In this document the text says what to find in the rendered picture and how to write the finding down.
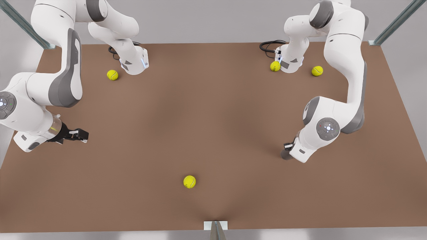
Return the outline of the transparent tennis tube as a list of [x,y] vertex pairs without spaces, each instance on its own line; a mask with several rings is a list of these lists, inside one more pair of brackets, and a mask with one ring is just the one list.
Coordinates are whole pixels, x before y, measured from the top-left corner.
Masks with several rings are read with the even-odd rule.
[[64,134],[62,130],[62,121],[60,120],[60,115],[52,116],[52,125],[47,131],[47,142],[61,142],[63,140]]

